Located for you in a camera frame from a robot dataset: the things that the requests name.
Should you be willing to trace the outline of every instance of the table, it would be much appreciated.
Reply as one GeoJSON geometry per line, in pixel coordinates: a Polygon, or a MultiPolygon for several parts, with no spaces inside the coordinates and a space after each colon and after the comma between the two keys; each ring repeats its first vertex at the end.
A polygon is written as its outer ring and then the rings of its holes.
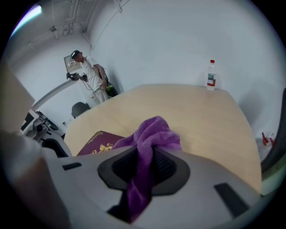
{"type": "Polygon", "coordinates": [[[160,115],[180,135],[183,151],[214,160],[261,191],[261,167],[252,130],[224,90],[192,85],[141,85],[70,122],[64,141],[76,156],[97,131],[123,137],[160,115]]]}

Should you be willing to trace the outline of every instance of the chair backrest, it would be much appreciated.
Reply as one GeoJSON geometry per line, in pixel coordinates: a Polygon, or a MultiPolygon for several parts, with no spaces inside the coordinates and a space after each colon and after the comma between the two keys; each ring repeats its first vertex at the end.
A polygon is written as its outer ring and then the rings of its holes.
{"type": "Polygon", "coordinates": [[[286,153],[286,88],[283,91],[281,116],[275,142],[266,158],[261,163],[262,173],[275,165],[286,153]]]}
{"type": "Polygon", "coordinates": [[[79,116],[80,114],[84,113],[85,111],[89,110],[89,105],[87,103],[83,102],[77,102],[75,105],[71,108],[71,114],[74,118],[79,116]]]}

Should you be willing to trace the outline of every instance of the red passport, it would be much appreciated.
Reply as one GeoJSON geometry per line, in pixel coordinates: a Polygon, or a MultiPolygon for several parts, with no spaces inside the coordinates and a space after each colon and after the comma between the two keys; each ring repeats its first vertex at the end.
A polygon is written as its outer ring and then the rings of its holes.
{"type": "Polygon", "coordinates": [[[115,145],[115,143],[123,137],[104,131],[96,132],[95,135],[85,144],[77,156],[88,155],[99,152],[106,152],[115,145]]]}

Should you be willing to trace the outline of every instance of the black cap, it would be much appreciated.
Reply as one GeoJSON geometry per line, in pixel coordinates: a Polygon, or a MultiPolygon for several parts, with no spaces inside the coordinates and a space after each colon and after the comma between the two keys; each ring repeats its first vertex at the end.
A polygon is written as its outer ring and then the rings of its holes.
{"type": "Polygon", "coordinates": [[[79,53],[80,53],[80,51],[78,51],[78,50],[73,51],[71,54],[71,58],[75,59],[76,55],[78,55],[79,53]]]}

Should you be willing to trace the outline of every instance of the water bottle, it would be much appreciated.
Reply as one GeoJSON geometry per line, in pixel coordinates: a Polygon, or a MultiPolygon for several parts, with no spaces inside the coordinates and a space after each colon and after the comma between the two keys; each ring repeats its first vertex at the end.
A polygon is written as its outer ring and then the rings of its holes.
{"type": "Polygon", "coordinates": [[[210,61],[209,71],[207,75],[206,88],[210,91],[213,91],[215,89],[215,81],[216,81],[215,61],[212,59],[210,61]]]}

